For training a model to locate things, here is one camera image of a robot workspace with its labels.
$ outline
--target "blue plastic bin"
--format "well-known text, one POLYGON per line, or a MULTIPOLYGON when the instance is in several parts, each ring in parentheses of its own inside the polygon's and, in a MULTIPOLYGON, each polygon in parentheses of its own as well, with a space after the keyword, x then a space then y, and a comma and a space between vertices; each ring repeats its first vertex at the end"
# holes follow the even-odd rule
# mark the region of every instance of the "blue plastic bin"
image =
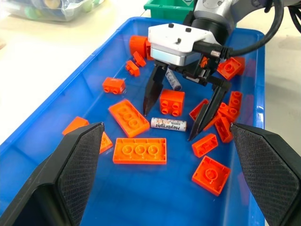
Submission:
MULTIPOLYGON (((125 70, 131 59, 128 42, 131 35, 147 35, 148 27, 169 21, 131 18, 126 21, 0 146, 0 214, 6 209, 35 167, 59 144, 62 131, 76 117, 90 123, 103 121, 105 131, 115 143, 125 133, 109 114, 108 107, 127 98, 142 112, 144 88, 153 69, 153 61, 141 68, 139 77, 125 70), (126 93, 103 92, 106 77, 125 79, 126 93)), ((262 34, 236 29, 228 44, 248 46, 262 34)), ((232 79, 231 90, 243 92, 238 121, 263 128, 264 124, 264 48, 245 55, 243 76, 232 79)), ((211 86, 202 87, 178 76, 185 91, 180 120, 192 119, 189 112, 204 98, 210 98, 211 86)), ((162 117, 157 103, 147 119, 162 117)), ((202 132, 196 142, 214 127, 202 132)), ((219 146, 208 156, 231 168, 230 177, 216 197, 193 183, 191 178, 201 159, 188 142, 188 132, 150 129, 138 137, 166 137, 167 165, 115 165, 113 148, 99 156, 98 168, 82 226, 264 226, 264 217, 244 180, 233 142, 219 146)))

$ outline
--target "green container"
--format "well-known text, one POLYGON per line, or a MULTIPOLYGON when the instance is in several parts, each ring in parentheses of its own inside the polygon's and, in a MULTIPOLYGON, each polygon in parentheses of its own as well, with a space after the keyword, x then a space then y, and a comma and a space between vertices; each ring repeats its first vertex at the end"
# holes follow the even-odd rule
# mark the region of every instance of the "green container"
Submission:
POLYGON ((193 0, 149 0, 144 9, 150 9, 152 18, 183 21, 193 10, 193 0))

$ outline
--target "aa battery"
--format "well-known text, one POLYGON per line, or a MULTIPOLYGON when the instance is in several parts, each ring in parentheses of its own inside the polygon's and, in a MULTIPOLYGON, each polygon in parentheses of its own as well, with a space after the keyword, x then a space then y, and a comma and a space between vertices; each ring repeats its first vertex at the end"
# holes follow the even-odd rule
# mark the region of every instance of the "aa battery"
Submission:
POLYGON ((174 75, 174 72, 170 70, 169 68, 166 71, 165 77, 167 78, 169 84, 175 91, 179 91, 182 89, 181 84, 177 80, 177 77, 174 75))
POLYGON ((158 129, 170 129, 176 131, 186 131, 187 122, 174 120, 174 119, 159 119, 159 118, 152 118, 150 122, 150 126, 152 128, 158 129))

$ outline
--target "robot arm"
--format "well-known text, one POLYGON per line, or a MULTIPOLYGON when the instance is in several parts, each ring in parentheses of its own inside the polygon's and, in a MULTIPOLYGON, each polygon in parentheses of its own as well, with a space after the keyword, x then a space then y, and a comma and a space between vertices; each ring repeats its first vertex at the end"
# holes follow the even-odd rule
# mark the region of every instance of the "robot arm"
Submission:
POLYGON ((212 120, 230 89, 231 84, 228 81, 213 76, 220 60, 246 54, 266 44, 281 25, 284 6, 298 4, 299 1, 274 0, 275 18, 268 33, 254 45, 240 50, 223 46, 233 32, 235 24, 257 9, 265 7, 268 12, 272 0, 195 0, 194 11, 189 12, 183 24, 150 27, 148 39, 151 43, 150 55, 155 59, 155 68, 145 90, 144 115, 147 115, 156 103, 168 67, 200 85, 211 83, 214 93, 209 104, 202 107, 193 124, 189 138, 192 140, 212 120), (205 57, 208 63, 201 67, 205 57))

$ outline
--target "white table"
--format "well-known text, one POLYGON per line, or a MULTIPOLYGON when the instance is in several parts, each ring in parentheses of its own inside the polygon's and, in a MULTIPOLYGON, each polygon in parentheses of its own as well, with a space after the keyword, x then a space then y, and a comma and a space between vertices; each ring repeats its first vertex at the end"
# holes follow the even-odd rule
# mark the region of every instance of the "white table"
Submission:
MULTIPOLYGON (((0 50, 0 144, 124 21, 150 16, 143 10, 145 2, 106 0, 70 23, 0 17, 0 38, 7 42, 0 50)), ((266 33, 273 17, 273 12, 258 10, 238 27, 266 33)), ((280 134, 299 154, 300 63, 301 35, 286 10, 278 33, 266 45, 266 129, 280 134)))

